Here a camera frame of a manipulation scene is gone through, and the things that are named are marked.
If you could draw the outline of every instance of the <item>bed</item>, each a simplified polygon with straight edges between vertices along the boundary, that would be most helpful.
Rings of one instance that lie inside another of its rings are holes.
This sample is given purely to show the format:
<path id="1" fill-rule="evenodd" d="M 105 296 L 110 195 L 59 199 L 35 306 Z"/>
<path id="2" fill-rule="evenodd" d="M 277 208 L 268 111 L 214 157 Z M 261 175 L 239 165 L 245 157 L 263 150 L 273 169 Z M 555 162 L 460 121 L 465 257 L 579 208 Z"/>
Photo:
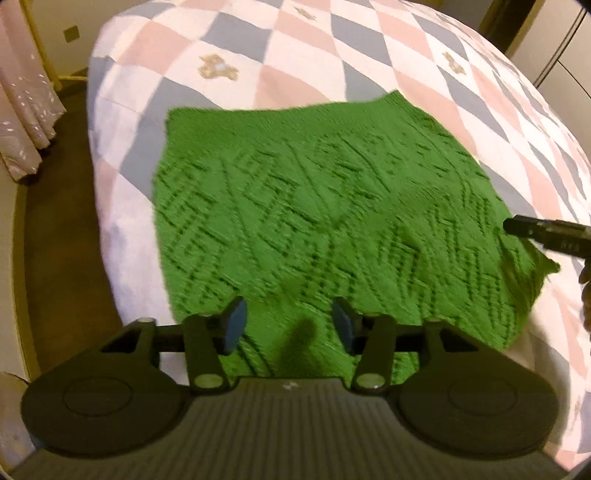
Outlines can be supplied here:
<path id="1" fill-rule="evenodd" d="M 392 90 L 462 143 L 513 214 L 591 223 L 591 166 L 576 139 L 503 54 L 453 18 L 404 0 L 153 0 L 105 24 L 89 63 L 101 249 L 122 321 L 174 322 L 151 204 L 169 109 L 281 109 Z M 506 354 L 557 391 L 545 451 L 571 469 L 591 455 L 583 265 L 548 256 L 561 272 Z M 163 370 L 186 381 L 180 355 Z"/>

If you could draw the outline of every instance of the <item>curtain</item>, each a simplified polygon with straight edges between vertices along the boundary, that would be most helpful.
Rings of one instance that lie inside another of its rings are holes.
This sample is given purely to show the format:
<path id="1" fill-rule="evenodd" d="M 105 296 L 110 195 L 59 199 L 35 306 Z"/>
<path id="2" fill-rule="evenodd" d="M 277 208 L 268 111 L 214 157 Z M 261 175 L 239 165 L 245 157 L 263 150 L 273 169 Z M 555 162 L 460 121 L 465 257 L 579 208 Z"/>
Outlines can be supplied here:
<path id="1" fill-rule="evenodd" d="M 0 0 L 0 156 L 12 178 L 36 173 L 66 110 L 48 80 L 19 0 Z"/>

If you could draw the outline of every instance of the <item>hand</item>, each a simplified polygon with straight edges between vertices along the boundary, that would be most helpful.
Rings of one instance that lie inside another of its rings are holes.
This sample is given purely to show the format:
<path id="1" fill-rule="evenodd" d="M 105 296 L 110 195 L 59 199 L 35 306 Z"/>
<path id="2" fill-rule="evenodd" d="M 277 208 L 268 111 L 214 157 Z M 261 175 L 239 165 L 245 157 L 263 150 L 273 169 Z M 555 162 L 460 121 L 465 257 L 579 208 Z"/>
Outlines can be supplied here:
<path id="1" fill-rule="evenodd" d="M 585 260 L 585 267 L 579 275 L 579 283 L 586 285 L 583 287 L 583 318 L 585 329 L 591 332 L 591 259 Z"/>

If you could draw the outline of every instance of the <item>green knitted blanket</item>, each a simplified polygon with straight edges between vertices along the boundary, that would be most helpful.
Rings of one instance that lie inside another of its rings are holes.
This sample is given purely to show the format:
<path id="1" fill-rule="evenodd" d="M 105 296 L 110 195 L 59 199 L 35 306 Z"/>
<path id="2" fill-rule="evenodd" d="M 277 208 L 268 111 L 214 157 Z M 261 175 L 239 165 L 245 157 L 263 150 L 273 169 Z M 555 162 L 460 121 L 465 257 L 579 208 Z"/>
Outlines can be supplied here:
<path id="1" fill-rule="evenodd" d="M 248 301 L 229 375 L 343 377 L 355 360 L 330 318 L 438 317 L 496 349 L 527 321 L 555 263 L 504 234 L 486 174 L 398 92 L 283 111 L 176 109 L 154 176 L 174 317 Z M 404 381 L 416 358 L 395 359 Z"/>

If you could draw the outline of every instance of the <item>black device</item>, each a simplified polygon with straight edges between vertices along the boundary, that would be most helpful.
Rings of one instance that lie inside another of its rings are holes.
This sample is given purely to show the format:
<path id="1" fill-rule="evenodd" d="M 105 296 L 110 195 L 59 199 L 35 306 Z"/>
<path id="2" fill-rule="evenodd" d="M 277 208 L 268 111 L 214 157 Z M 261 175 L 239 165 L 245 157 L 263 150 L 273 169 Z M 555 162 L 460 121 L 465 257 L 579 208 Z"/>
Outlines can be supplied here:
<path id="1" fill-rule="evenodd" d="M 557 397 L 535 373 L 436 319 L 401 325 L 335 299 L 339 378 L 240 378 L 218 355 L 237 346 L 246 302 L 158 327 L 139 319 L 107 344 L 36 379 L 21 403 L 38 450 L 15 480 L 562 479 L 541 448 Z M 158 369 L 184 352 L 190 385 Z M 391 385 L 396 352 L 420 369 Z"/>
<path id="2" fill-rule="evenodd" d="M 591 227 L 563 220 L 515 215 L 503 222 L 509 235 L 529 238 L 544 248 L 578 258 L 591 258 Z"/>

